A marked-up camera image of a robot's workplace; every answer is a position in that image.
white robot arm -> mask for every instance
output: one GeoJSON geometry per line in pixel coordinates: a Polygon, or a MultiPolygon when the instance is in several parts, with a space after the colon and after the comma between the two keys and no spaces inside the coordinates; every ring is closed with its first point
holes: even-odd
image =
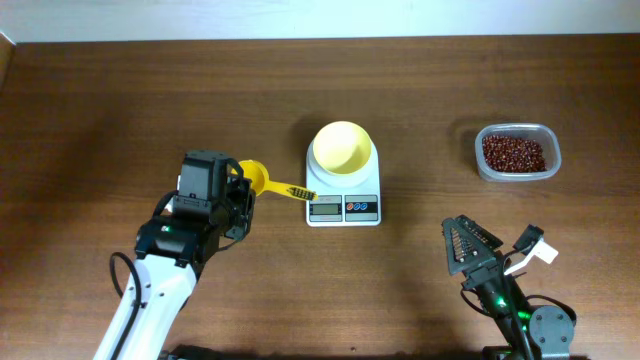
{"type": "Polygon", "coordinates": [[[165,195],[140,228],[136,260],[112,255],[111,276],[122,300],[94,360],[156,360],[204,265],[229,247],[219,248],[220,236],[238,242],[249,233],[255,192],[237,161],[219,152],[191,151],[180,179],[178,190],[165,195]],[[162,215],[170,201],[171,215],[162,215]],[[124,291],[115,278],[116,257],[131,271],[124,291]]]}

yellow bowl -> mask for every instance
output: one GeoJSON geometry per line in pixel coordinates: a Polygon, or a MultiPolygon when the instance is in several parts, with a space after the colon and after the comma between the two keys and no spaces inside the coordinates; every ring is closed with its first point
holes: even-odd
{"type": "Polygon", "coordinates": [[[369,161],[371,138],[357,124],[336,121],[323,127],[316,135],[313,156],[331,174],[353,174],[369,161]]]}

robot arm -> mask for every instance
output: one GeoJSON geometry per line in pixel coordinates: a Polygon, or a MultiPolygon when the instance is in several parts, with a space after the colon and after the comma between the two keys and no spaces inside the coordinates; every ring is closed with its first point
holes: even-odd
{"type": "Polygon", "coordinates": [[[568,306],[539,295],[525,296],[516,278],[511,275],[526,265],[532,256],[547,263],[558,252],[544,243],[543,231],[529,225],[520,236],[514,250],[502,255],[494,251],[502,241],[464,215],[442,223],[447,246],[449,273],[462,272],[461,295],[474,310],[492,318],[510,347],[485,347],[484,359],[538,360],[566,359],[573,340],[576,314],[568,306]],[[526,255],[522,263],[505,270],[509,257],[526,255]],[[475,294],[482,309],[464,295],[475,294]],[[539,298],[556,306],[532,306],[529,300],[539,298]]]}
{"type": "MultiPolygon", "coordinates": [[[[157,359],[204,265],[220,250],[220,236],[241,241],[249,233],[255,192],[240,165],[223,153],[186,154],[180,185],[156,207],[136,239],[131,275],[94,360],[157,359]],[[233,168],[236,175],[231,175],[233,168]],[[161,215],[172,202],[170,216],[161,215]]],[[[113,258],[111,261],[112,276],[113,258]]]]}

green led light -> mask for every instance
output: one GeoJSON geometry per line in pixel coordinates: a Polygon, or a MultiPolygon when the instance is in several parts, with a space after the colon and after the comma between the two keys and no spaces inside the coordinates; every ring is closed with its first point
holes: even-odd
{"type": "Polygon", "coordinates": [[[518,311],[518,316],[520,317],[520,319],[524,319],[524,320],[531,319],[531,315],[529,315],[529,313],[524,311],[518,311]]]}
{"type": "Polygon", "coordinates": [[[507,306],[507,303],[506,303],[506,302],[504,302],[504,298],[503,298],[502,296],[500,296],[500,297],[498,298],[498,301],[496,301],[496,304],[497,304],[498,306],[500,306],[500,307],[506,307],[506,306],[507,306]]]}

white wall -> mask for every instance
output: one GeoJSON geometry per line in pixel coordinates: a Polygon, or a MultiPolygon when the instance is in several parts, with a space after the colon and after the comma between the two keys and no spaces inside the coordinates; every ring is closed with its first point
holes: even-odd
{"type": "Polygon", "coordinates": [[[640,0],[0,0],[15,42],[640,32],[640,0]]]}

